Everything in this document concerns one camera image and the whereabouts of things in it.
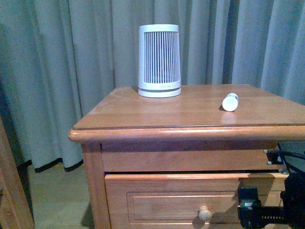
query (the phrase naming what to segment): curtain fold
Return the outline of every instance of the curtain fold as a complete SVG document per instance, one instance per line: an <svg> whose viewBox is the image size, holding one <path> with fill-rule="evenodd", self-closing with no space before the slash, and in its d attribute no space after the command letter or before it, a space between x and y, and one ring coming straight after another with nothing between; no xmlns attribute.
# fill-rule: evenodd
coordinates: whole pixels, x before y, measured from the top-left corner
<svg viewBox="0 0 305 229"><path fill-rule="evenodd" d="M247 83L305 104L304 0L0 4L1 114L35 168L82 160L67 133L114 87L137 86L145 24L179 25L183 84Z"/></svg>

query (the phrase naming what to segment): bottle cap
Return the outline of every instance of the bottle cap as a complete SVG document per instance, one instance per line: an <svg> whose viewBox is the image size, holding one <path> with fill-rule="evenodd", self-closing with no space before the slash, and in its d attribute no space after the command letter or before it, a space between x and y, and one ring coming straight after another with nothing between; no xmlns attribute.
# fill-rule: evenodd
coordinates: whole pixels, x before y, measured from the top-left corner
<svg viewBox="0 0 305 229"><path fill-rule="evenodd" d="M235 93L229 93L223 100L223 108L226 111L234 111L238 107L238 96Z"/></svg>

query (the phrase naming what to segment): drawer panel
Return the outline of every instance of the drawer panel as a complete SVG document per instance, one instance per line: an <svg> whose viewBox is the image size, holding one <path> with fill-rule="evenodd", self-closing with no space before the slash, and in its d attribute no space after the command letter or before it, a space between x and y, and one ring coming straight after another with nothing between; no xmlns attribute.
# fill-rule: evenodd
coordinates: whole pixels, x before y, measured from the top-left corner
<svg viewBox="0 0 305 229"><path fill-rule="evenodd" d="M107 172L278 169L267 165L263 151L275 146L256 141L104 143L103 168Z"/></svg>
<svg viewBox="0 0 305 229"><path fill-rule="evenodd" d="M264 206L279 206L285 178L280 174L107 175L112 229L241 228L238 187L257 186ZM197 217L201 206L211 211L210 221Z"/></svg>

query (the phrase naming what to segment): white cylindrical device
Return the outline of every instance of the white cylindrical device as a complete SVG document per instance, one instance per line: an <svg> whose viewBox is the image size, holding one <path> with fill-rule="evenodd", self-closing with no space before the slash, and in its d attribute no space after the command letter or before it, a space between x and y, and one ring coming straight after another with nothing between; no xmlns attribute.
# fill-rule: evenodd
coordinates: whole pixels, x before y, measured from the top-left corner
<svg viewBox="0 0 305 229"><path fill-rule="evenodd" d="M223 108L226 111L234 111L238 107L238 96L235 93L229 93L223 100Z"/></svg>
<svg viewBox="0 0 305 229"><path fill-rule="evenodd" d="M181 93L178 25L139 28L139 95L163 98Z"/></svg>

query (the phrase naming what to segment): wooden knob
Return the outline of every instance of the wooden knob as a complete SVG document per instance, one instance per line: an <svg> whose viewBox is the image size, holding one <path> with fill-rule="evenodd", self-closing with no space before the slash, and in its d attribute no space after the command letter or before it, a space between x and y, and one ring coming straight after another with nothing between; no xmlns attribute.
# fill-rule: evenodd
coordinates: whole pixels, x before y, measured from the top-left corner
<svg viewBox="0 0 305 229"><path fill-rule="evenodd" d="M208 221L212 218L212 213L209 211L207 206L202 206L199 208L198 218L202 221Z"/></svg>

